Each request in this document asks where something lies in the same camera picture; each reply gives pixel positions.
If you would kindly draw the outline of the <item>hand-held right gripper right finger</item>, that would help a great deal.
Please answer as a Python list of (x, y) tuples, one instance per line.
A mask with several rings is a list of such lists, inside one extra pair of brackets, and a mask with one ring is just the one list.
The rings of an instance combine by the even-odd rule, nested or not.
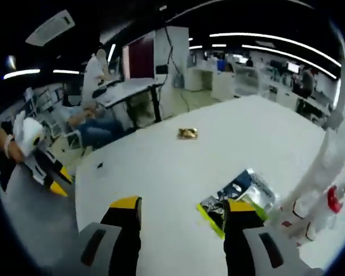
[(228, 275), (323, 275), (300, 258), (294, 241), (264, 225), (246, 202), (224, 202), (224, 252)]

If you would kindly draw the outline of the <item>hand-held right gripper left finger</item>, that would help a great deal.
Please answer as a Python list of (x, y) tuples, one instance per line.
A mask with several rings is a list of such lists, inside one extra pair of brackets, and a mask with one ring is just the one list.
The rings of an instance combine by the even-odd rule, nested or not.
[(114, 201), (99, 223), (80, 231), (79, 275), (136, 275), (141, 203), (136, 195)]

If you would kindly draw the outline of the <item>person's left hand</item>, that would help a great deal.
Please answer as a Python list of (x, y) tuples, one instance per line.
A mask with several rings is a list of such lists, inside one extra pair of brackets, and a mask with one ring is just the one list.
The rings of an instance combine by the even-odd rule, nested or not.
[(24, 155), (14, 140), (8, 145), (8, 154), (16, 163), (22, 163), (24, 161)]

